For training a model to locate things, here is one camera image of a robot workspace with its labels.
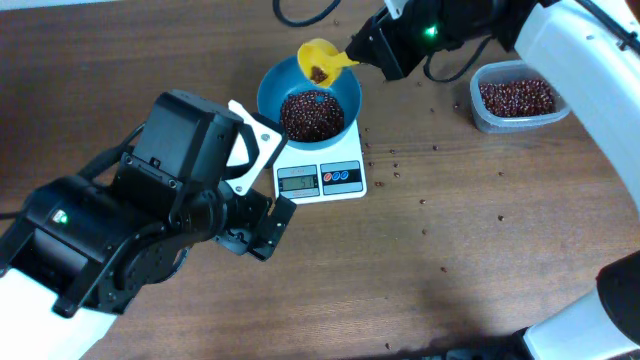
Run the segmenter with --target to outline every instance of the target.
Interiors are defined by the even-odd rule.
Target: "container of beans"
[[[329,88],[321,88],[300,70],[292,56],[274,66],[258,89],[258,111],[285,128],[287,146],[306,151],[326,149],[340,142],[362,105],[360,83],[343,69]]]
[[[483,66],[471,79],[476,127],[489,134],[527,131],[562,120],[564,99],[524,61]]]

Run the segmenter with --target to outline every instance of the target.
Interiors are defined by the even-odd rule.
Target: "blue bowl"
[[[351,69],[343,69],[333,85],[324,89],[305,78],[297,58],[292,56],[271,68],[262,79],[258,89],[258,112],[279,123],[280,108],[287,97],[309,90],[328,92],[344,110],[344,129],[338,135],[314,143],[288,142],[289,146],[300,150],[320,150],[338,143],[352,126],[356,126],[355,120],[362,107],[362,89]]]

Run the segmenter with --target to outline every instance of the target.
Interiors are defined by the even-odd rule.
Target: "scale control panel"
[[[278,169],[278,190],[280,195],[292,200],[309,197],[331,197],[339,200],[342,198],[340,195],[364,190],[360,162]]]

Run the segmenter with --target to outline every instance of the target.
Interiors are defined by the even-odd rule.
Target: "wooden tabletop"
[[[326,3],[283,6],[305,17]],[[163,91],[256,110],[271,66],[314,37],[343,48],[382,2],[343,1],[295,30],[270,4],[126,1],[0,13],[0,211],[118,143]],[[434,73],[457,71],[476,45],[438,54]],[[638,214],[573,115],[513,135],[474,127],[471,76],[513,58],[491,44],[451,85],[429,82],[421,69],[383,83],[379,70],[357,68],[365,161],[375,163],[366,197],[300,206],[266,263],[196,246],[177,276],[142,289],[86,358],[387,356],[508,334],[589,291],[602,266],[638,249]],[[273,196],[271,172],[255,187]]]

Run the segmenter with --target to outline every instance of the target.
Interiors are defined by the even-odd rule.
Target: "yellow scoop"
[[[328,88],[342,73],[342,68],[359,64],[349,59],[347,53],[338,53],[338,49],[332,43],[324,39],[313,39],[300,46],[298,49],[298,64],[304,76],[317,86]],[[316,83],[313,78],[318,76],[318,69],[314,75],[313,68],[322,70],[326,79]]]

